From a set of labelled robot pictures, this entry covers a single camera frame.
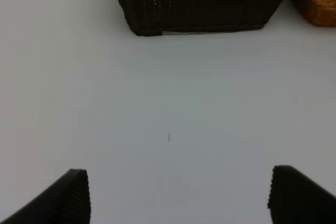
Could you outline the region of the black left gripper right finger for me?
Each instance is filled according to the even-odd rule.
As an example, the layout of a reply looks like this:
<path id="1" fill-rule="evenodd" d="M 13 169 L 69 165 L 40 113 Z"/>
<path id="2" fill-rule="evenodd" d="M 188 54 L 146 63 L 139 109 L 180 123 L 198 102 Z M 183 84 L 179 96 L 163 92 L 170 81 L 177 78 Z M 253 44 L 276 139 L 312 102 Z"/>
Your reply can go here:
<path id="1" fill-rule="evenodd" d="M 289 165 L 272 170 L 267 204 L 272 223 L 335 223 L 335 196 Z"/>

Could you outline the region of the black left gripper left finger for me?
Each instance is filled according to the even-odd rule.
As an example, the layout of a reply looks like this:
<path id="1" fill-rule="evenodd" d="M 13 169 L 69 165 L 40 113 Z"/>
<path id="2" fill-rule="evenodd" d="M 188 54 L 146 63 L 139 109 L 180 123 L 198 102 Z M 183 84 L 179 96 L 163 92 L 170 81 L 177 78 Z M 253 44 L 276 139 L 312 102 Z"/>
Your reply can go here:
<path id="1" fill-rule="evenodd" d="M 85 169 L 70 169 L 24 207 L 4 219 L 7 224 L 89 224 L 91 202 Z"/>

